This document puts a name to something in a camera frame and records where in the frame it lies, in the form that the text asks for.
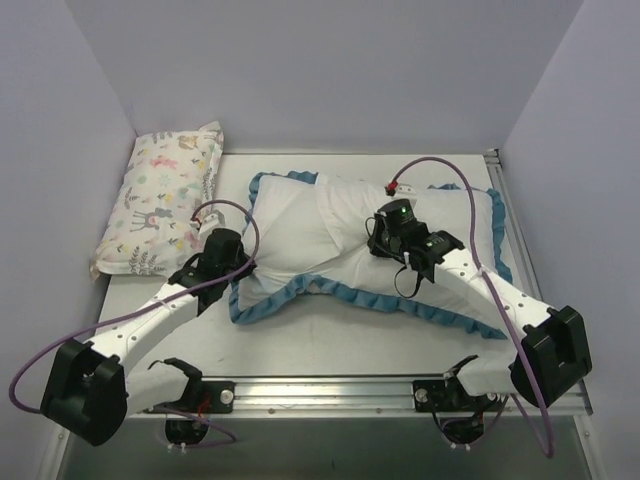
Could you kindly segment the aluminium right side rail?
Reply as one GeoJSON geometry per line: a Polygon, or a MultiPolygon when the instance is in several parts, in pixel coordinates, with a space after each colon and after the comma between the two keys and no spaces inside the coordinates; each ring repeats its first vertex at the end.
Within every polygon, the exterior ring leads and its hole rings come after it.
{"type": "Polygon", "coordinates": [[[505,228],[510,249],[509,265],[512,267],[514,282],[526,294],[541,300],[542,294],[516,209],[508,190],[499,150],[489,150],[483,157],[492,186],[500,193],[506,208],[505,228]]]}

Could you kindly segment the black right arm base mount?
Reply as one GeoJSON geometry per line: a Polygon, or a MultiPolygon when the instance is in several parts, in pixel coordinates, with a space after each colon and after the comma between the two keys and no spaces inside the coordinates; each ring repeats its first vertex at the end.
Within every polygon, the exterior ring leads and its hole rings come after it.
{"type": "Polygon", "coordinates": [[[412,382],[414,410],[431,415],[451,450],[470,452],[495,427],[507,404],[506,396],[471,396],[463,388],[457,375],[477,359],[467,356],[438,378],[412,382]]]}

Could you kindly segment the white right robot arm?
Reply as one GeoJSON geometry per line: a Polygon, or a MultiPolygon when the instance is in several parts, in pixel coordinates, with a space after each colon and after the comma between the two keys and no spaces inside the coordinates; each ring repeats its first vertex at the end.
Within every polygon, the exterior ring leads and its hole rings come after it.
{"type": "Polygon", "coordinates": [[[476,355],[454,368],[443,385],[450,406],[465,409],[482,395],[515,394],[542,409],[591,372],[585,322],[577,310],[555,309],[525,294],[482,265],[460,240],[429,230],[409,200],[393,200],[375,213],[368,246],[372,255],[391,258],[420,281],[461,297],[485,319],[502,321],[513,341],[513,355],[476,355]]]}

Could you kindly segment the floral animal print pillow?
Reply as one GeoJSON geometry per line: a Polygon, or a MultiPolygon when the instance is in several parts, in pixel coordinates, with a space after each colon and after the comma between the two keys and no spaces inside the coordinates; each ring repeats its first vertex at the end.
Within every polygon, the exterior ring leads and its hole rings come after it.
{"type": "Polygon", "coordinates": [[[135,140],[90,275],[171,276],[201,249],[200,222],[212,208],[224,146],[217,121],[197,130],[161,131],[135,140]]]}

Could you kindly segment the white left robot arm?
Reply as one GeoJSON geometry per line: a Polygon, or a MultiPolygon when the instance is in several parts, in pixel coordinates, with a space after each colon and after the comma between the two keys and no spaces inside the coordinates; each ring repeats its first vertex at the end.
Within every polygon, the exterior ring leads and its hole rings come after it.
{"type": "Polygon", "coordinates": [[[40,411],[92,446],[110,440],[125,419],[158,407],[192,412],[204,399],[203,374],[177,358],[135,368],[177,328],[220,300],[227,286],[255,267],[239,233],[214,230],[141,308],[123,322],[56,351],[40,411]]]}

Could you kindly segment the blue white houndstooth pillowcase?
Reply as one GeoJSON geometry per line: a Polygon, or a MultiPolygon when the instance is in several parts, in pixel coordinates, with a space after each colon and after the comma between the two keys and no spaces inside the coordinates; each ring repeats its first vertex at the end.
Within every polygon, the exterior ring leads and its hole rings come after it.
{"type": "Polygon", "coordinates": [[[257,254],[254,271],[233,285],[230,317],[249,324],[273,315],[296,297],[324,294],[356,307],[384,313],[403,312],[425,321],[457,327],[486,339],[506,336],[500,320],[487,320],[456,294],[422,283],[416,276],[393,276],[392,288],[369,291],[349,287],[326,276],[337,248],[323,220],[316,179],[321,173],[259,173],[249,184],[250,212],[243,233],[248,252],[257,254]]]}

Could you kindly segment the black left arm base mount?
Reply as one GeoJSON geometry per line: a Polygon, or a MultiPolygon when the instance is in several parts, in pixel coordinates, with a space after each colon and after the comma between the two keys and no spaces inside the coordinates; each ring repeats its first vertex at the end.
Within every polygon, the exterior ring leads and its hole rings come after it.
{"type": "Polygon", "coordinates": [[[149,413],[167,416],[162,430],[167,447],[188,450],[232,445],[237,436],[212,422],[214,413],[232,411],[235,385],[230,381],[208,382],[196,367],[177,358],[153,362],[149,413]]]}

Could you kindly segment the aluminium rail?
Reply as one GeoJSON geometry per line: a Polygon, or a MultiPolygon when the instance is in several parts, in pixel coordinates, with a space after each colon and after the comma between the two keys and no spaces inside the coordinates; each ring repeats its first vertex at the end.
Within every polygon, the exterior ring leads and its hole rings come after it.
{"type": "MultiPolygon", "coordinates": [[[[208,382],[230,381],[235,385],[232,411],[255,412],[416,412],[412,382],[435,379],[427,376],[356,377],[204,377],[208,382]]],[[[152,375],[147,371],[104,378],[97,374],[58,381],[42,400],[43,413],[65,426],[95,425],[100,421],[114,426],[125,418],[145,412],[151,400],[152,375]]]]}
{"type": "Polygon", "coordinates": [[[514,282],[526,294],[541,300],[542,294],[516,209],[508,190],[499,150],[489,150],[483,157],[492,186],[500,193],[506,208],[505,228],[510,249],[509,265],[512,267],[514,282]]]}

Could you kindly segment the aluminium front rail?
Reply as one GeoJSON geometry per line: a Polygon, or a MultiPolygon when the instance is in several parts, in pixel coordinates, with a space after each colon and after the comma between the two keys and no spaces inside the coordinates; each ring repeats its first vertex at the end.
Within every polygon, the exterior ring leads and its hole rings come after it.
{"type": "MultiPolygon", "coordinates": [[[[255,412],[416,412],[412,382],[435,379],[427,376],[356,377],[204,377],[208,382],[230,381],[235,385],[232,411],[255,412]]],[[[97,374],[58,381],[42,400],[43,413],[65,426],[95,425],[100,421],[114,426],[125,418],[145,412],[151,400],[152,375],[147,371],[104,378],[97,374]]]]}

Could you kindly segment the white pillow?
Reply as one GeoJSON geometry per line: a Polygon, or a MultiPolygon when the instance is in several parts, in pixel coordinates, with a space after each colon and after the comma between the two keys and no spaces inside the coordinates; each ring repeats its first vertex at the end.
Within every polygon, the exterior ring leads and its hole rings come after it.
{"type": "Polygon", "coordinates": [[[326,174],[317,177],[315,187],[320,213],[337,248],[326,276],[362,290],[390,290],[400,265],[369,253],[365,228],[366,219],[392,200],[384,187],[326,174]]]}

